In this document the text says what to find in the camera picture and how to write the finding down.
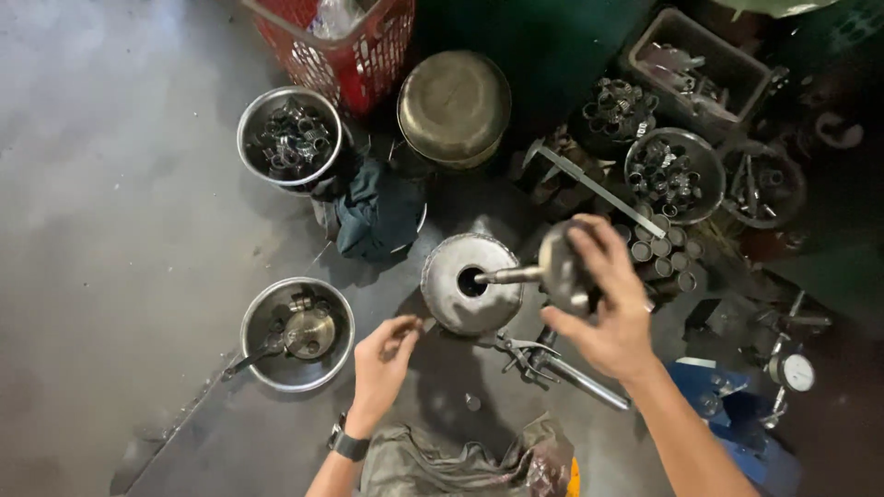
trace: shaft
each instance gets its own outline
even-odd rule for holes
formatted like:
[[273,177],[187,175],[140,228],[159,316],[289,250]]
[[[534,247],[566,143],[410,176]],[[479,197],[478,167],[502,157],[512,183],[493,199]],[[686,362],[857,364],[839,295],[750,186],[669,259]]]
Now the shaft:
[[539,281],[543,273],[539,266],[515,267],[476,275],[476,283],[505,285],[507,283],[527,283]]

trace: metal cover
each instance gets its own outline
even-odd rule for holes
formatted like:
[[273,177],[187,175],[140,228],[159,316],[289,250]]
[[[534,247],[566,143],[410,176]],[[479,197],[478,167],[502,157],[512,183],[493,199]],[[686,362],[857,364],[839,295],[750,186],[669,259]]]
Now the metal cover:
[[491,272],[518,265],[513,253],[489,236],[455,235],[427,257],[421,293],[432,315],[448,331],[465,336],[494,332],[521,308],[524,285],[487,285],[481,294],[468,296],[458,285],[458,277],[464,270]]
[[399,126],[420,154],[456,163],[493,153],[510,107],[507,80],[491,60],[466,50],[442,52],[402,83]]

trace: dark rag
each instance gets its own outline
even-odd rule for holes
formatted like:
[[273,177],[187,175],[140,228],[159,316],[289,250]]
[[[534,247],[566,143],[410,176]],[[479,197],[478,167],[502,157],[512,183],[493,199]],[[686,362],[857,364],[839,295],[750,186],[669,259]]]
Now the dark rag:
[[340,221],[338,251],[348,258],[381,261],[390,252],[417,238],[423,192],[396,176],[389,164],[372,157],[335,200]]
[[464,446],[460,455],[446,454],[427,433],[396,424],[371,439],[360,494],[563,496],[573,458],[574,446],[549,413],[526,426],[499,463],[477,442]]

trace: hole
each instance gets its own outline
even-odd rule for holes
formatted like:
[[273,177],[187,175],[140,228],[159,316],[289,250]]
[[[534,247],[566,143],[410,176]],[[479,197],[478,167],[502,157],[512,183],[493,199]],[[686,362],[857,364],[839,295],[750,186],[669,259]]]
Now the hole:
[[485,293],[488,287],[485,283],[476,283],[476,276],[482,274],[483,271],[475,266],[470,266],[457,275],[457,287],[461,293],[467,297],[478,297]]

